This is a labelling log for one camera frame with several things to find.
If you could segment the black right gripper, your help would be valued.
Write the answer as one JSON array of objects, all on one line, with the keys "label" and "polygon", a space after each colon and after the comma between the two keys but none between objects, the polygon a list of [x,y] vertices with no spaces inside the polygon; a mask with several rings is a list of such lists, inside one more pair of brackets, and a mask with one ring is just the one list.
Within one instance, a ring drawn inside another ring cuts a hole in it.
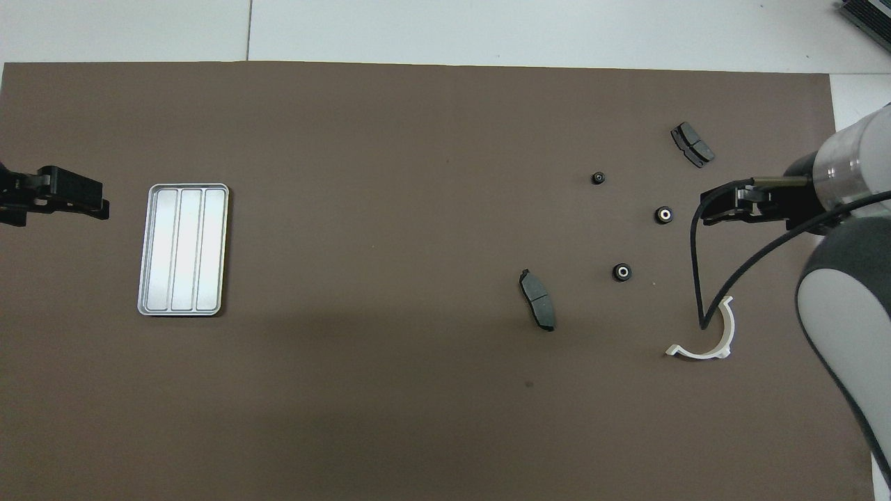
[{"label": "black right gripper", "polygon": [[782,177],[802,177],[804,184],[781,182],[777,175],[759,181],[759,190],[767,194],[766,202],[747,198],[755,187],[754,180],[734,180],[701,193],[701,223],[705,226],[739,221],[748,224],[782,221],[787,230],[826,213],[814,189],[815,153],[797,159],[783,172]]}]

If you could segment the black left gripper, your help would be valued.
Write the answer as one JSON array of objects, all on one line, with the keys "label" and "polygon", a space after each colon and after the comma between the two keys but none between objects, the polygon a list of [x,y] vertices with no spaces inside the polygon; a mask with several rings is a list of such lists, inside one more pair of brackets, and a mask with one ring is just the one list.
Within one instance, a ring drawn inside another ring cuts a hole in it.
[{"label": "black left gripper", "polygon": [[103,183],[70,170],[45,166],[38,174],[11,171],[1,164],[1,223],[26,226],[26,217],[39,212],[40,199],[48,212],[69,212],[109,219],[109,202],[103,197]]}]

